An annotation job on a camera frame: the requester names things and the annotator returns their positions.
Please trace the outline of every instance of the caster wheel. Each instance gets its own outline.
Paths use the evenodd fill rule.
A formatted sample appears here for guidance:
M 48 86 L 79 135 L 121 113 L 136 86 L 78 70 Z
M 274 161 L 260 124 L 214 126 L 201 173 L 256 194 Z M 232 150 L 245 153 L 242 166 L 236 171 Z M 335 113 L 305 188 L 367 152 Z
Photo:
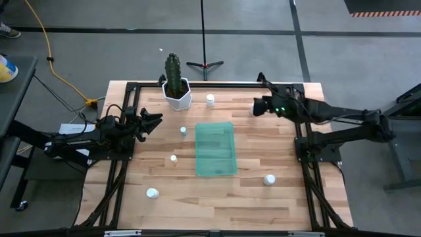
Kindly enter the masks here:
M 19 207 L 15 208 L 16 211 L 23 211 L 28 207 L 27 201 L 21 201 Z

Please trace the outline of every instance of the yellow cable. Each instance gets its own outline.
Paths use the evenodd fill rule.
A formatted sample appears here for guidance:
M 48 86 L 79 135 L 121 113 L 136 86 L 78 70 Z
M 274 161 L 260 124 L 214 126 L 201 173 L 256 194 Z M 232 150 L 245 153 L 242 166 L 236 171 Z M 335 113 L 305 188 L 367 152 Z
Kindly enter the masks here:
M 41 20 L 39 19 L 37 13 L 35 12 L 35 10 L 32 8 L 31 4 L 29 4 L 29 2 L 27 0 L 25 0 L 25 3 L 27 4 L 27 6 L 31 9 L 32 13 L 34 14 L 34 16 L 37 18 L 39 25 L 42 28 L 42 31 L 44 32 L 44 36 L 45 36 L 45 40 L 47 41 L 47 48 L 48 48 L 48 56 L 50 58 L 53 58 L 52 54 L 51 54 L 51 47 L 50 47 L 50 41 L 48 40 L 48 36 L 47 36 L 47 32 L 45 31 L 44 25 L 42 24 Z M 85 104 L 88 107 L 92 107 L 93 103 L 97 104 L 98 100 L 95 99 L 88 99 L 82 92 L 80 92 L 75 86 L 73 86 L 70 82 L 66 81 L 64 78 L 62 78 L 61 76 L 59 76 L 53 68 L 53 62 L 49 61 L 50 64 L 50 69 L 51 72 L 53 73 L 53 75 L 55 77 L 57 77 L 58 79 L 60 79 L 62 82 L 68 84 L 70 87 L 72 87 L 76 92 L 78 92 L 79 95 L 81 95 L 83 97 L 83 99 L 85 99 Z

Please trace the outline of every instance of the person's foot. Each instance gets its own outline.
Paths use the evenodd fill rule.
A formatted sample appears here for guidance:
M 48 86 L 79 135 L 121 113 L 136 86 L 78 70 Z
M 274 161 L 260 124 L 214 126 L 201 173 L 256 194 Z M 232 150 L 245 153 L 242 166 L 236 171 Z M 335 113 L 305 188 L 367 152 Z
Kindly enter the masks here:
M 6 26 L 3 22 L 0 23 L 0 36 L 5 36 L 11 39 L 19 38 L 21 33 L 17 30 L 13 30 L 12 28 Z

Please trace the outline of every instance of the potted cactus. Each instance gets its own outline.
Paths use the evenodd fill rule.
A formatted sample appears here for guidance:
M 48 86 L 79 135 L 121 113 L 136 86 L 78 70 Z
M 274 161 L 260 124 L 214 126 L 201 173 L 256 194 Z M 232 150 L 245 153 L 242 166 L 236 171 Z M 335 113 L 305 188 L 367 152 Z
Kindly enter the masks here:
M 162 85 L 164 98 L 177 111 L 188 109 L 191 104 L 189 81 L 182 78 L 180 60 L 170 53 L 165 61 L 166 82 Z

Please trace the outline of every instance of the cactus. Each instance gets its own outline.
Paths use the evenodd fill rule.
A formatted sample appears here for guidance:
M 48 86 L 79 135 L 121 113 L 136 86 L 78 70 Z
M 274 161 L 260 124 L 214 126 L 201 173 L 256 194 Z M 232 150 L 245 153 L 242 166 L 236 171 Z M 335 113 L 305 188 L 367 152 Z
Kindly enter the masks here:
M 179 99 L 183 96 L 182 75 L 180 70 L 180 60 L 175 53 L 170 53 L 165 61 L 165 73 L 168 80 L 168 90 L 172 93 L 171 97 Z

